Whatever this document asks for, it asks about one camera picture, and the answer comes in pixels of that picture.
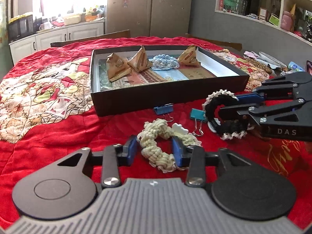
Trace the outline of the black white-trimmed scrunchie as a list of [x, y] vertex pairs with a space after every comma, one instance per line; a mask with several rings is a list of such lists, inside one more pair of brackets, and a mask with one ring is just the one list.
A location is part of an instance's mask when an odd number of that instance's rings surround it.
[[208, 95], [203, 103], [204, 115], [209, 129], [217, 133], [222, 140], [241, 139], [247, 131], [253, 130], [247, 115], [240, 115], [240, 110], [248, 110], [257, 105], [261, 98], [253, 93], [235, 95], [228, 90], [218, 90]]

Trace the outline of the teal binder clip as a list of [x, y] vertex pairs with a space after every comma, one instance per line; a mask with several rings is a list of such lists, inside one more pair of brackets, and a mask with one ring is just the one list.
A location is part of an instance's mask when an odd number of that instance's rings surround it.
[[205, 112], [199, 109], [192, 108], [190, 112], [190, 119], [194, 120], [195, 122], [195, 129], [193, 130], [192, 134], [197, 137], [203, 136], [203, 123], [208, 122], [207, 118], [205, 117]]

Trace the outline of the cream crochet scrunchie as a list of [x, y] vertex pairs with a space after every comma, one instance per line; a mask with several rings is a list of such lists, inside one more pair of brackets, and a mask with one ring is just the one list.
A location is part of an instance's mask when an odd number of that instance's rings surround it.
[[178, 168], [175, 164], [175, 158], [172, 150], [163, 150], [164, 142], [168, 142], [172, 137], [177, 136], [186, 146], [198, 145], [199, 141], [192, 133], [188, 135], [177, 135], [171, 126], [164, 119], [155, 119], [146, 121], [143, 129], [137, 135], [137, 142], [141, 147], [141, 155], [148, 160], [149, 164], [162, 171], [163, 173], [171, 173], [176, 170], [184, 171], [187, 168]]

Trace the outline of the blue binder clip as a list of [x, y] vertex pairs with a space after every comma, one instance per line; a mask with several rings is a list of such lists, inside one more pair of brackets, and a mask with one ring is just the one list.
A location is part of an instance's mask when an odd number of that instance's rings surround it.
[[158, 106], [153, 108], [154, 112], [158, 116], [162, 116], [167, 122], [174, 121], [174, 118], [170, 116], [170, 114], [174, 111], [173, 104], [166, 104], [163, 106]]

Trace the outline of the brown pyramid packet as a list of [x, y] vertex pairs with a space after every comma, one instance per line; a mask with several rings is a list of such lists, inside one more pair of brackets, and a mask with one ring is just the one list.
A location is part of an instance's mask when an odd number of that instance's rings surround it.
[[178, 57], [177, 61], [181, 66], [194, 66], [200, 67], [201, 63], [196, 57], [196, 46], [190, 45], [184, 52]]
[[143, 72], [152, 67], [152, 62], [149, 61], [145, 47], [141, 46], [139, 51], [128, 61], [136, 72]]
[[117, 81], [132, 72], [131, 67], [128, 65], [128, 59], [120, 57], [116, 53], [110, 54], [106, 63], [108, 65], [107, 75], [110, 82]]

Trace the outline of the light blue crochet scrunchie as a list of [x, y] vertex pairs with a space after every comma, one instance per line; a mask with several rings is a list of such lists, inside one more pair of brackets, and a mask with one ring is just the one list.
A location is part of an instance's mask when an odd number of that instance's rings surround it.
[[176, 58], [167, 54], [159, 54], [153, 57], [152, 70], [167, 71], [171, 69], [179, 69], [180, 65]]

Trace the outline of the white hair clip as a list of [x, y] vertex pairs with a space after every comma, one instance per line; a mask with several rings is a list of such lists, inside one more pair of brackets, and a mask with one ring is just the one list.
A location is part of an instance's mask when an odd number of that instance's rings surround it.
[[171, 128], [172, 128], [172, 130], [174, 131], [174, 133], [177, 134], [177, 135], [184, 136], [184, 135], [188, 135], [188, 134], [189, 134], [188, 129], [184, 128], [184, 127], [182, 126], [182, 124], [174, 123], [174, 124], [171, 126]]

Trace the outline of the smartphone with lit screen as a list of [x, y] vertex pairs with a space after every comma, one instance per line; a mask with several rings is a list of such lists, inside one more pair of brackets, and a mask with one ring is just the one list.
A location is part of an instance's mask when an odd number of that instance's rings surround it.
[[306, 62], [306, 71], [307, 71], [310, 75], [312, 75], [312, 62], [309, 61], [309, 60], [307, 60], [307, 62]]

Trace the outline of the black shallow cardboard box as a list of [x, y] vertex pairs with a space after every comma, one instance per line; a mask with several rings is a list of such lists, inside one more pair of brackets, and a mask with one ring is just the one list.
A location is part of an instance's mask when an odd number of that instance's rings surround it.
[[149, 68], [111, 82], [109, 55], [130, 60], [139, 46], [93, 50], [90, 62], [90, 91], [99, 117], [204, 99], [220, 89], [243, 91], [250, 76], [210, 51], [196, 47], [199, 67], [181, 65], [177, 69]]

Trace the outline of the dark wooden chair back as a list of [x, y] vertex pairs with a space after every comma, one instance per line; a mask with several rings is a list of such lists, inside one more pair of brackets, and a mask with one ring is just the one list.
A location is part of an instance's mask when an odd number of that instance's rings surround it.
[[99, 39], [118, 39], [118, 38], [130, 38], [131, 37], [131, 31], [130, 30], [124, 30], [124, 31], [118, 31], [118, 32], [113, 32], [113, 33], [108, 33], [108, 34], [103, 34], [99, 36], [93, 36], [93, 37], [86, 37], [82, 39], [76, 39], [76, 40], [68, 40], [68, 41], [61, 41], [61, 42], [52, 42], [50, 44], [50, 47], [52, 48], [59, 48], [59, 47], [64, 47], [69, 44], [73, 43], [81, 43], [85, 41], [93, 41], [93, 40], [99, 40]]

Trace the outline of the silver double-door refrigerator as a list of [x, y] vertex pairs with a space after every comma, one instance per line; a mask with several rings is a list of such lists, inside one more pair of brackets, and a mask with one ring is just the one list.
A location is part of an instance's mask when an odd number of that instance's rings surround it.
[[107, 0], [105, 32], [176, 37], [188, 32], [191, 0]]

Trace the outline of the white storage container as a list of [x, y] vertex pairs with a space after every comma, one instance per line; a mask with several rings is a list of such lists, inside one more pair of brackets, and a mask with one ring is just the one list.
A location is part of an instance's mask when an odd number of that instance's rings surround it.
[[78, 24], [82, 21], [81, 14], [68, 14], [63, 18], [63, 22], [65, 26]]

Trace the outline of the white kitchen cabinet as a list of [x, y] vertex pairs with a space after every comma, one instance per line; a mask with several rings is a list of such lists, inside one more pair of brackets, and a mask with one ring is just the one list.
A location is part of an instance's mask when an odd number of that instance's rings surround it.
[[11, 42], [9, 46], [13, 63], [16, 64], [24, 57], [49, 48], [53, 42], [84, 39], [100, 36], [104, 33], [105, 21], [102, 19], [39, 31], [36, 34]]

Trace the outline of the white mug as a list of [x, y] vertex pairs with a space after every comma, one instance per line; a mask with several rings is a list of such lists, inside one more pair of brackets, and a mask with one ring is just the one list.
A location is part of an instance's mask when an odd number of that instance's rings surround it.
[[39, 26], [39, 30], [43, 31], [43, 30], [48, 30], [51, 29], [53, 27], [51, 22], [44, 22]]

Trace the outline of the white wall shelf unit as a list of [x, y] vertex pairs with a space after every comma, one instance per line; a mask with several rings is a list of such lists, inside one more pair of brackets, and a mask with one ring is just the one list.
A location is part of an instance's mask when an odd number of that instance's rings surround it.
[[[292, 32], [280, 27], [283, 11], [294, 15]], [[216, 0], [215, 12], [266, 24], [311, 45], [311, 0]]]

